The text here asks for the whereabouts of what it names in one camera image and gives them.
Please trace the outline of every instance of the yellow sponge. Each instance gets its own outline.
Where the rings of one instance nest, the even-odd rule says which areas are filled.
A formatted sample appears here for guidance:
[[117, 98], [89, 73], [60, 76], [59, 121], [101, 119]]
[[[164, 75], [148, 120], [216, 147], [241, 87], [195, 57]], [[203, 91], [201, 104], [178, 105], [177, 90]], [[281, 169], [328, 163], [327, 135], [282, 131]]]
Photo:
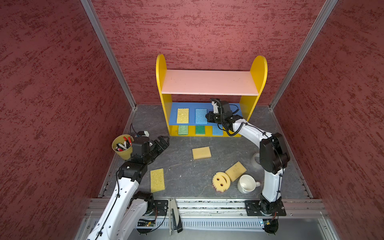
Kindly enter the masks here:
[[209, 147], [199, 147], [192, 149], [193, 159], [212, 157]]
[[151, 192], [165, 190], [164, 169], [156, 169], [151, 171]]
[[239, 176], [241, 176], [243, 173], [245, 173], [246, 169], [245, 167], [240, 163], [237, 162], [235, 165], [230, 167], [225, 173], [229, 176], [231, 181], [238, 179]]
[[189, 108], [177, 109], [177, 123], [189, 123]]

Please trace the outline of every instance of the red wall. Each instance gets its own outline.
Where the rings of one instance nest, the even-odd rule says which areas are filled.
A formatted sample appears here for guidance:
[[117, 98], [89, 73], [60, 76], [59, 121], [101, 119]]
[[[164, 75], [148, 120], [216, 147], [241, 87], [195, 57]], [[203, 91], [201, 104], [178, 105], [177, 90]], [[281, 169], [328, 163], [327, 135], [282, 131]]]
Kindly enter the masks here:
[[129, 104], [79, 0], [0, 4], [0, 238], [73, 239]]
[[[258, 103], [269, 104], [324, 0], [92, 2], [137, 103], [161, 103], [155, 66], [163, 53], [169, 69], [241, 71], [263, 55], [268, 79]], [[203, 99], [173, 96], [173, 101]]]
[[342, 239], [384, 237], [384, 15], [339, 0], [275, 108]]

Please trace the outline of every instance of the green sponge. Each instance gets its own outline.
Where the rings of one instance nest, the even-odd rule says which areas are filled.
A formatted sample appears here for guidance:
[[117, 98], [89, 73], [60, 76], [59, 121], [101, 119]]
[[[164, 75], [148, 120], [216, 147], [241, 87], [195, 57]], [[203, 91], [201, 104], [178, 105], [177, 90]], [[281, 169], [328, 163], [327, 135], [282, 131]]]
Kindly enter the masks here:
[[179, 135], [188, 135], [188, 125], [179, 125]]
[[196, 135], [205, 135], [205, 126], [196, 126]]

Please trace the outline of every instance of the yellow bucket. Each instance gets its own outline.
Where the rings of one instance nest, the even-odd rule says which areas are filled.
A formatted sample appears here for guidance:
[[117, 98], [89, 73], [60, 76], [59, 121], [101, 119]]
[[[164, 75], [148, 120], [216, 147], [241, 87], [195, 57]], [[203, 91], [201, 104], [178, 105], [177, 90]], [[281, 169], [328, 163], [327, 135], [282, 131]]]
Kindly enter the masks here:
[[123, 135], [120, 135], [118, 136], [117, 138], [115, 138], [115, 140], [113, 140], [112, 142], [112, 149], [113, 151], [115, 151], [115, 153], [117, 153], [122, 159], [124, 160], [128, 160], [130, 159], [131, 157], [131, 153], [132, 153], [132, 147], [129, 147], [127, 150], [125, 151], [122, 151], [122, 152], [119, 152], [119, 151], [116, 151], [116, 144], [118, 143], [121, 143], [124, 145], [124, 138], [123, 137], [126, 137], [126, 139], [128, 139], [129, 137], [131, 138], [132, 142], [133, 142], [133, 138], [128, 135], [128, 134], [123, 134]]

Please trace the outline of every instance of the gray tabletop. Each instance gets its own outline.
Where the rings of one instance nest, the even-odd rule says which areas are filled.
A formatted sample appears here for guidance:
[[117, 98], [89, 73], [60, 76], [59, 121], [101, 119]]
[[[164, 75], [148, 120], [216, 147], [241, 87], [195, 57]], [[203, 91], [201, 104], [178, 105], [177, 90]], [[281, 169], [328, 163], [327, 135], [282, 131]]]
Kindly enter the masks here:
[[[271, 133], [278, 131], [266, 106], [257, 106], [249, 122]], [[151, 139], [156, 139], [159, 135], [169, 136], [160, 105], [139, 105], [133, 126], [136, 131], [149, 131]], [[212, 157], [193, 160], [192, 149], [206, 146], [210, 147]], [[258, 198], [263, 189], [264, 170], [261, 166], [255, 168], [250, 162], [253, 154], [258, 151], [258, 147], [245, 137], [170, 137], [170, 146], [148, 165], [148, 172], [139, 190], [150, 192], [150, 171], [163, 168], [166, 189], [155, 192], [154, 197]], [[216, 192], [212, 187], [213, 175], [226, 171], [238, 161], [247, 169], [245, 174], [251, 175], [262, 185], [249, 194], [243, 194], [238, 191], [236, 180], [224, 193]], [[281, 184], [282, 197], [307, 198], [302, 185], [296, 169], [288, 163]]]

